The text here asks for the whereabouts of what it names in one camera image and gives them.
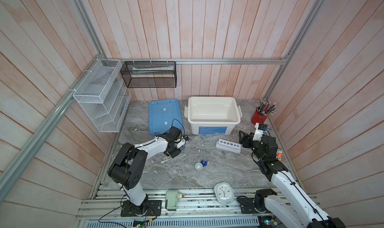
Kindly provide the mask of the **small blue bottle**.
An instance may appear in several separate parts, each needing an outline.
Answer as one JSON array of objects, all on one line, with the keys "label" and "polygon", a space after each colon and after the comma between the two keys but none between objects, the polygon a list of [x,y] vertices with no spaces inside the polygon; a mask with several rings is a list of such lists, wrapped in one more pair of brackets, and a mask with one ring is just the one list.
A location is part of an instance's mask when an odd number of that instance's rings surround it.
[{"label": "small blue bottle", "polygon": [[203,167],[207,166],[208,162],[206,160],[201,160],[200,163],[203,165]]}]

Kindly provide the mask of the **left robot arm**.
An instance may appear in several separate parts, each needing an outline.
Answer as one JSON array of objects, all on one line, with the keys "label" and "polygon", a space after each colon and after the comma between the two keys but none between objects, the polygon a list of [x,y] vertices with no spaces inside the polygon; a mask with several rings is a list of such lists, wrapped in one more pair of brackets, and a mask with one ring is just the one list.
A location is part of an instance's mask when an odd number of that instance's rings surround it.
[{"label": "left robot arm", "polygon": [[188,140],[187,135],[172,126],[167,132],[142,144],[125,143],[112,162],[108,176],[123,187],[132,205],[142,207],[148,199],[140,184],[146,161],[160,153],[175,158],[182,152]]}]

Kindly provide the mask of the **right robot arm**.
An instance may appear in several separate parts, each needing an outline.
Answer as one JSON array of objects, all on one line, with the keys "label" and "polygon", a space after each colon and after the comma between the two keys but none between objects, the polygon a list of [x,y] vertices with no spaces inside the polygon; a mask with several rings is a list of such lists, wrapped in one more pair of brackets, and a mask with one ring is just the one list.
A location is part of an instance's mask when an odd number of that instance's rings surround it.
[{"label": "right robot arm", "polygon": [[277,187],[289,201],[283,203],[272,189],[258,190],[254,198],[255,210],[271,212],[287,228],[344,228],[339,218],[332,218],[322,210],[299,186],[286,166],[278,159],[276,139],[261,133],[239,132],[239,143],[249,148],[262,174]]}]

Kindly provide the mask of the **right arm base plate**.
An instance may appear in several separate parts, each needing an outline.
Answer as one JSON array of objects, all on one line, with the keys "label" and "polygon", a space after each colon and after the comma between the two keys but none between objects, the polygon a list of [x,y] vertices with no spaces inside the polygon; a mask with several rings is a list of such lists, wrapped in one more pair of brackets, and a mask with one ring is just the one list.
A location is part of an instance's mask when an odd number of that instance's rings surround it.
[{"label": "right arm base plate", "polygon": [[254,201],[255,199],[245,196],[237,197],[237,202],[240,204],[242,214],[264,214],[267,212],[267,210],[262,208],[257,209]]}]

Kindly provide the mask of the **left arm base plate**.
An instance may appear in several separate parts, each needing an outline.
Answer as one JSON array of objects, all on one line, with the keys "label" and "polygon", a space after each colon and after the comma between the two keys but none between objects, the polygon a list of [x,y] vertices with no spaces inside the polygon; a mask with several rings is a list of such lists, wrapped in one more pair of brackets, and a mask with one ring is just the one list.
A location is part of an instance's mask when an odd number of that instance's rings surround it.
[{"label": "left arm base plate", "polygon": [[140,206],[136,206],[130,201],[124,201],[121,211],[121,217],[136,217],[136,216],[155,216],[161,215],[162,201],[144,201]]}]

